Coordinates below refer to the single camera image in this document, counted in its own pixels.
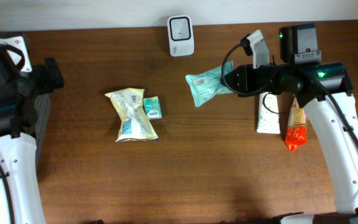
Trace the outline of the teal wipes packet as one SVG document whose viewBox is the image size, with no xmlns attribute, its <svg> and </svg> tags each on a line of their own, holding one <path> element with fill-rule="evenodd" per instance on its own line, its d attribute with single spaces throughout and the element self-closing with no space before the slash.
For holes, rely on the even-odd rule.
<svg viewBox="0 0 358 224">
<path fill-rule="evenodd" d="M 200 107 L 216 95 L 232 93 L 232 91 L 221 84 L 222 66 L 200 73 L 198 75 L 186 75 L 193 101 L 196 107 Z"/>
</svg>

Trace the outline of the white tube with tan cap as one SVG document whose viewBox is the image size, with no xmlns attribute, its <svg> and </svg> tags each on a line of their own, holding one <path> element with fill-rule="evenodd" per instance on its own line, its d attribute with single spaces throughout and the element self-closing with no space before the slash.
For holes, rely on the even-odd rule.
<svg viewBox="0 0 358 224">
<path fill-rule="evenodd" d="M 275 95 L 259 95 L 259 115 L 256 131 L 264 134 L 280 134 L 278 100 Z"/>
</svg>

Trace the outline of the orange spaghetti packet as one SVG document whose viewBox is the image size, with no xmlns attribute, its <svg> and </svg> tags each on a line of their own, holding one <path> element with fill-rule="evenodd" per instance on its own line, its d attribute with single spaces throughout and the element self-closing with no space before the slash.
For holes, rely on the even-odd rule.
<svg viewBox="0 0 358 224">
<path fill-rule="evenodd" d="M 294 98 L 288 118 L 285 144 L 290 152 L 307 143 L 307 116 L 300 108 L 297 98 Z"/>
</svg>

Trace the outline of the small teal tissue pack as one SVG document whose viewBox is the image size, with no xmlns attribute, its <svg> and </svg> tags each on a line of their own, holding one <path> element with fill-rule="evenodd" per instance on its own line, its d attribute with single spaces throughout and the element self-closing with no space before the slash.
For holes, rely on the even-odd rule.
<svg viewBox="0 0 358 224">
<path fill-rule="evenodd" d="M 160 101 L 157 96 L 144 98 L 144 110 L 149 120 L 162 118 Z"/>
</svg>

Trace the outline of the cream snack bag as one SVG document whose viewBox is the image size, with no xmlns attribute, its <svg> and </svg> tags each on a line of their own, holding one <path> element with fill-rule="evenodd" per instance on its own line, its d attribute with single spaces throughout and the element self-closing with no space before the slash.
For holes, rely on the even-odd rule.
<svg viewBox="0 0 358 224">
<path fill-rule="evenodd" d="M 144 89 L 125 88 L 104 95 L 110 99 L 121 120 L 116 142 L 158 141 L 144 111 Z"/>
</svg>

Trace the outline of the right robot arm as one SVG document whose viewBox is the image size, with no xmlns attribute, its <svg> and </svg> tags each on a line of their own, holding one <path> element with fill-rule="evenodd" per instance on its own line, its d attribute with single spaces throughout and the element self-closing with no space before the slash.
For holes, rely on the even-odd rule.
<svg viewBox="0 0 358 224">
<path fill-rule="evenodd" d="M 334 187 L 333 213 L 288 213 L 272 223 L 358 223 L 358 118 L 354 89 L 339 62 L 323 63 L 313 23 L 279 30 L 281 65 L 270 62 L 261 31 L 239 47 L 253 62 L 222 73 L 221 83 L 239 96 L 293 93 L 314 131 Z"/>
</svg>

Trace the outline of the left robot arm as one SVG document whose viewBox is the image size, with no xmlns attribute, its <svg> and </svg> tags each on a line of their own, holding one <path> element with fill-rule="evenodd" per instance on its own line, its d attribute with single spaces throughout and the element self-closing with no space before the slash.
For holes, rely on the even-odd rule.
<svg viewBox="0 0 358 224">
<path fill-rule="evenodd" d="M 27 37 L 0 34 L 0 223 L 45 223 L 37 167 L 50 94 L 64 81 L 53 57 L 32 65 Z"/>
</svg>

